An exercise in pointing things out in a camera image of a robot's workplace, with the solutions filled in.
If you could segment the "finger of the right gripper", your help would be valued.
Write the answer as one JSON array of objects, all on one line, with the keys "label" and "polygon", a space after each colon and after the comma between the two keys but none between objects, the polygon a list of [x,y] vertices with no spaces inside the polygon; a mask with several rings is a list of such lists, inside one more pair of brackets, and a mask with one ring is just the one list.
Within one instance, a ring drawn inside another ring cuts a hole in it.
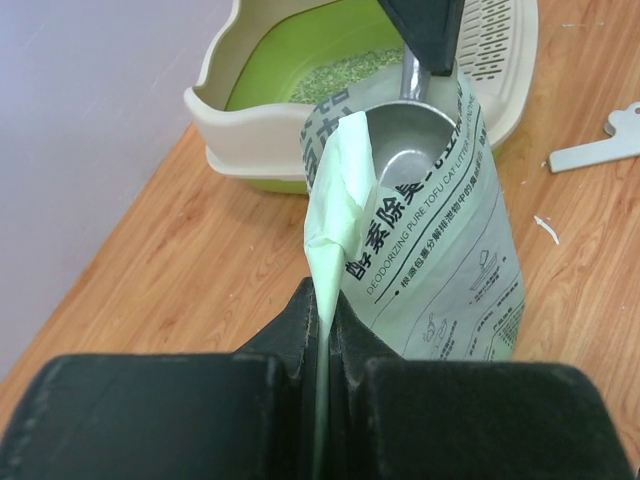
[{"label": "finger of the right gripper", "polygon": [[464,0],[379,0],[420,65],[435,76],[454,69]]}]

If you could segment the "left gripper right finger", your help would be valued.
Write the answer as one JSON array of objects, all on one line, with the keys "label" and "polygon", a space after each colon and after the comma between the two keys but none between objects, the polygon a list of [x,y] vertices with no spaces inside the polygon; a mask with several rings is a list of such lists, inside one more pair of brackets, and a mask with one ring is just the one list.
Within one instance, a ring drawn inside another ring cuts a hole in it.
[{"label": "left gripper right finger", "polygon": [[630,479],[604,400],[562,363],[407,360],[340,298],[331,479]]}]

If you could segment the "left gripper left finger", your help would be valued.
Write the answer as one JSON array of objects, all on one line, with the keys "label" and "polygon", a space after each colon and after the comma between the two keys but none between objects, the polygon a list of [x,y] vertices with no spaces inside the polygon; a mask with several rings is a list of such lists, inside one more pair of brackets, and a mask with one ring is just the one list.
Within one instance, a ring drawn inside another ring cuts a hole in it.
[{"label": "left gripper left finger", "polygon": [[319,318],[312,281],[230,353],[48,361],[1,439],[5,479],[309,479]]}]

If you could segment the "metal litter scoop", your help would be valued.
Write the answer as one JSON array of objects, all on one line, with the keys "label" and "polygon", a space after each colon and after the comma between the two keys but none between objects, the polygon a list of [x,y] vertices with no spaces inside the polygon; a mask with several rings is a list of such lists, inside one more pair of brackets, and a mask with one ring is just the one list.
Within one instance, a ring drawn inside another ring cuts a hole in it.
[{"label": "metal litter scoop", "polygon": [[453,135],[455,121],[426,103],[430,79],[405,46],[399,97],[366,111],[375,173],[386,188],[423,180]]}]

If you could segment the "green cat litter bag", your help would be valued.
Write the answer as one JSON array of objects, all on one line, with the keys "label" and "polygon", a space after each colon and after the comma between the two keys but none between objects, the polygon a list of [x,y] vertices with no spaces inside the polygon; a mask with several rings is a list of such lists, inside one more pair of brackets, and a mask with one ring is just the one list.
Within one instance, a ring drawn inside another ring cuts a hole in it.
[{"label": "green cat litter bag", "polygon": [[423,180],[386,188],[366,111],[394,100],[340,114],[306,173],[304,251],[320,315],[316,459],[327,440],[329,332],[340,298],[409,360],[508,360],[523,315],[522,272],[471,84],[461,73],[431,82],[426,103],[455,121],[453,135]]}]

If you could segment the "white plastic bag clip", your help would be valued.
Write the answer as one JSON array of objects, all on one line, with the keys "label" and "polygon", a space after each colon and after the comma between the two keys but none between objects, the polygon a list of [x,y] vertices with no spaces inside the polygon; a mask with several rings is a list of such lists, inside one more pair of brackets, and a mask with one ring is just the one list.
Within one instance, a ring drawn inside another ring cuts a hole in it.
[{"label": "white plastic bag clip", "polygon": [[561,173],[638,157],[639,103],[611,112],[604,131],[607,139],[553,151],[548,159],[550,171]]}]

